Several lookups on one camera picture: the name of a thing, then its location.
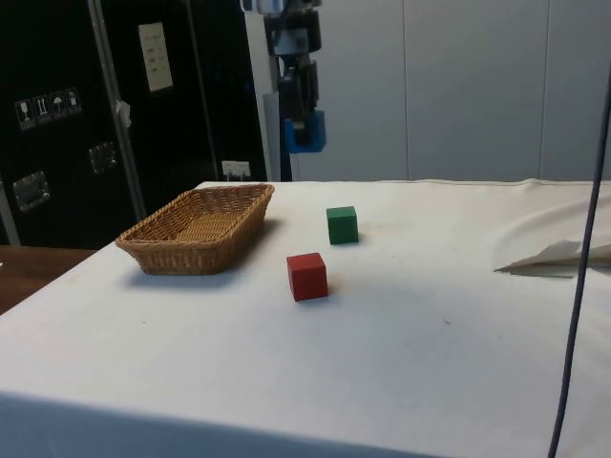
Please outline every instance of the green cube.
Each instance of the green cube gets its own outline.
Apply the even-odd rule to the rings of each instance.
[[[328,239],[331,245],[359,241],[354,207],[327,208]]]

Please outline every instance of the basket rim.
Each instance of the basket rim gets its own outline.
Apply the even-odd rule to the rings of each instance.
[[[159,216],[167,213],[170,210],[170,208],[169,208],[170,205],[172,205],[173,203],[177,202],[178,200],[181,200],[181,199],[186,198],[187,196],[190,196],[191,194],[199,193],[199,192],[202,192],[202,191],[209,191],[209,190],[227,190],[227,189],[232,189],[232,188],[243,188],[243,187],[260,187],[260,188],[263,188],[262,194],[260,196],[258,196],[250,204],[248,209],[254,209],[254,208],[262,205],[264,202],[270,201],[271,200],[271,196],[274,194],[274,191],[275,191],[275,187],[272,184],[268,184],[268,183],[244,184],[244,185],[237,185],[237,186],[204,186],[202,188],[191,189],[189,191],[185,191],[184,193],[181,193],[174,200],[168,202],[167,204],[165,204],[164,206],[159,208],[155,213],[149,215],[147,218],[143,219],[142,221],[138,222],[136,225],[134,225],[133,227],[131,227],[127,231],[123,232],[120,236],[118,236],[115,239],[115,244],[119,248],[128,248],[128,247],[133,247],[133,248],[135,248],[135,247],[142,247],[142,248],[145,248],[147,245],[154,245],[156,247],[162,247],[162,246],[165,245],[168,248],[170,248],[170,247],[171,248],[182,247],[182,248],[199,248],[199,249],[215,247],[215,246],[225,242],[227,239],[229,239],[231,237],[231,235],[233,234],[233,232],[236,230],[236,228],[240,227],[240,225],[244,222],[244,220],[249,216],[249,213],[248,213],[247,210],[242,212],[240,217],[237,219],[236,224],[230,230],[225,232],[225,234],[220,236],[218,239],[214,239],[214,240],[209,240],[209,241],[197,241],[197,240],[147,240],[147,239],[131,239],[131,240],[127,240],[127,238],[129,236],[131,236],[135,231],[137,231],[140,228],[142,228],[143,226],[145,226],[147,224],[150,224],[151,221],[153,221],[154,219],[156,219]]]

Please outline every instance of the white wall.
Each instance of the white wall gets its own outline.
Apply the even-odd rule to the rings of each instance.
[[[318,62],[327,147],[296,155],[296,180],[406,179],[403,0],[327,0]]]
[[[295,156],[295,179],[591,177],[611,1],[325,0],[320,14],[328,145]]]
[[[611,60],[611,1],[552,0],[549,33],[541,177],[592,179]]]
[[[410,178],[537,177],[548,0],[407,0]]]

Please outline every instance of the wooden floor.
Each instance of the wooden floor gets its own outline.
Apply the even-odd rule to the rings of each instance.
[[[93,253],[92,250],[0,245],[0,315]]]

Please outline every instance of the wooden block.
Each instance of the wooden block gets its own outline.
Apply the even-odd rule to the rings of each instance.
[[[327,267],[319,253],[286,258],[288,280],[295,301],[328,296]]]
[[[327,208],[328,239],[331,245],[359,241],[354,207]]]

